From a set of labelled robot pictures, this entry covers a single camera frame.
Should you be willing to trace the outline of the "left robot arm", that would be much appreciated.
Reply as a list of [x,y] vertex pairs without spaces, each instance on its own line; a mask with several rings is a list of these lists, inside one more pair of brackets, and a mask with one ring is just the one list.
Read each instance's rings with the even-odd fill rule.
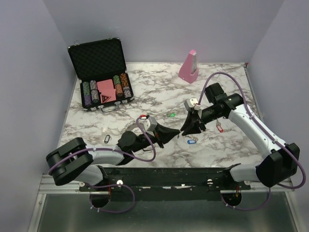
[[177,129],[146,119],[129,124],[114,146],[88,146],[81,137],[76,137],[46,156],[48,174],[57,186],[77,180],[101,191],[107,185],[102,164],[121,166],[133,160],[146,162],[146,159],[138,158],[135,153],[147,147],[155,150],[155,145],[163,148],[179,134]]

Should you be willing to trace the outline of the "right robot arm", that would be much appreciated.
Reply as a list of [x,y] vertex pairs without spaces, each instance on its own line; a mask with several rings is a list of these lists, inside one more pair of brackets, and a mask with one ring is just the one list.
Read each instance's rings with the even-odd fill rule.
[[295,143],[287,144],[276,136],[252,110],[245,106],[243,98],[235,93],[227,95],[219,83],[205,89],[212,105],[201,109],[197,99],[191,98],[184,105],[188,115],[181,128],[182,135],[205,131],[206,124],[219,118],[227,118],[236,124],[258,149],[263,161],[259,164],[235,164],[222,177],[227,189],[234,189],[242,181],[260,182],[273,187],[293,176],[297,171],[300,149]]

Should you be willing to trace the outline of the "blue key tag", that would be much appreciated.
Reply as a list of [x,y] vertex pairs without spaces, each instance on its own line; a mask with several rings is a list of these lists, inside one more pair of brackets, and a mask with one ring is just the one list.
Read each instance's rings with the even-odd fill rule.
[[187,143],[189,145],[193,145],[193,144],[196,144],[197,142],[195,140],[193,140],[193,139],[190,139],[190,140],[187,141]]

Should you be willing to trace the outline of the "red key tag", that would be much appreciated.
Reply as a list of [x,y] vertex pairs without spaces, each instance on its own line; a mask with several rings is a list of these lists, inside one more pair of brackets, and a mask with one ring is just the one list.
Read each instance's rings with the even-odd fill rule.
[[224,132],[224,129],[222,128],[221,122],[218,119],[216,119],[216,128],[220,133]]

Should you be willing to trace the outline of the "steel disc with keyrings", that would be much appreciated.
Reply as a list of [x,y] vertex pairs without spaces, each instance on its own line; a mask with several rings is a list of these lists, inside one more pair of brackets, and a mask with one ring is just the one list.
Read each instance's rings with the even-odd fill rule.
[[131,121],[129,123],[126,124],[124,130],[125,131],[132,131],[134,130],[135,128],[138,128],[138,125],[136,124],[135,121]]

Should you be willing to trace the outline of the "pink metronome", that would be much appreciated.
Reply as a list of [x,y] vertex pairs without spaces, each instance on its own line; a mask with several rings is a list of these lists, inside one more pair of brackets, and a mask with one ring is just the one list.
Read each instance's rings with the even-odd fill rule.
[[198,78],[199,68],[197,65],[197,52],[196,50],[191,50],[182,64],[178,76],[182,80],[192,84]]

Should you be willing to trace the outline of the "black poker chip case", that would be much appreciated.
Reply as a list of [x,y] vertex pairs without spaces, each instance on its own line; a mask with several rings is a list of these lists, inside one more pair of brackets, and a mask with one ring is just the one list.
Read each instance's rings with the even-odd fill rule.
[[119,38],[71,45],[68,53],[80,80],[84,111],[116,110],[134,100]]

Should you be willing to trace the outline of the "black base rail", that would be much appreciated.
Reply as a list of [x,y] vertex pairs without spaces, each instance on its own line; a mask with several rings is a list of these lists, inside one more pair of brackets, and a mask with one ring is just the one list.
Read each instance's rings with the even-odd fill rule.
[[81,192],[89,192],[95,207],[109,202],[129,201],[219,201],[230,205],[241,202],[241,191],[250,190],[250,181],[235,181],[230,168],[102,168],[75,171],[54,170],[51,176],[57,186],[73,180],[84,182]]

